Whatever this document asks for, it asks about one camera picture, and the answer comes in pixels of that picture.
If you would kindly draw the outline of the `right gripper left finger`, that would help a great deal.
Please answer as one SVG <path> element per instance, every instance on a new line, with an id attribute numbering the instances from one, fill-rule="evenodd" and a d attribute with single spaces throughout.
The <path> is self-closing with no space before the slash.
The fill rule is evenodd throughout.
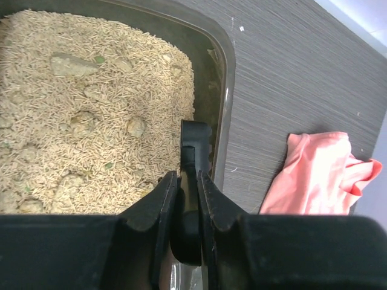
<path id="1" fill-rule="evenodd" d="M 177 174 L 117 215 L 1 216 L 2 289 L 169 289 Z"/>

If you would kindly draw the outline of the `black litter scoop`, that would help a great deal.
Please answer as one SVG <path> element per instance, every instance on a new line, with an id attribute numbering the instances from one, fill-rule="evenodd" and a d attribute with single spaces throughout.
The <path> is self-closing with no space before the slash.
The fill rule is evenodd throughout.
<path id="1" fill-rule="evenodd" d="M 206 123 L 181 122 L 180 176 L 172 215 L 171 249 L 180 263 L 190 266 L 201 265 L 197 176 L 211 171 L 211 134 Z"/>

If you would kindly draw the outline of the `grey litter box tray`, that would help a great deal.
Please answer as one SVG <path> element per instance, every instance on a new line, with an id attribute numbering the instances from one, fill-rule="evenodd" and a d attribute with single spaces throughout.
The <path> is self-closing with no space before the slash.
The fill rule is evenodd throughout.
<path id="1" fill-rule="evenodd" d="M 211 178 L 223 186 L 235 84 L 235 52 L 223 28 L 211 18 L 174 1 L 2 1 L 1 15 L 21 10 L 104 18 L 160 37 L 192 61 L 196 121 L 212 129 Z M 169 289 L 204 289 L 201 270 L 173 255 Z"/>

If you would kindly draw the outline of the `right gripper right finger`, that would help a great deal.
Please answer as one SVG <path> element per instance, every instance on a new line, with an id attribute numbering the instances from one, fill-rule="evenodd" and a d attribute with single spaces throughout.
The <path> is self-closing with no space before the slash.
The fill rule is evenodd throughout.
<path id="1" fill-rule="evenodd" d="M 386 232 L 361 216 L 249 214 L 198 175 L 204 289 L 385 289 Z"/>

